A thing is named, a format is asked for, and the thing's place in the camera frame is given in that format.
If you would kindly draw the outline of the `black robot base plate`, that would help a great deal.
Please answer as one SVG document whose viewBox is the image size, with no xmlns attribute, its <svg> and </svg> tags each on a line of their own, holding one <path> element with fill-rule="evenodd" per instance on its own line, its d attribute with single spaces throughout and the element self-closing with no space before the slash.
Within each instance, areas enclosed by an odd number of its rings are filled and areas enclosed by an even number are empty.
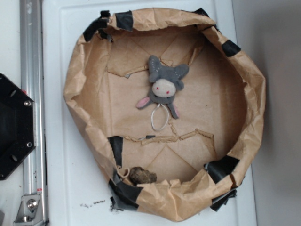
<svg viewBox="0 0 301 226">
<path fill-rule="evenodd" d="M 34 101 L 0 75 L 0 179 L 6 180 L 35 148 Z"/>
</svg>

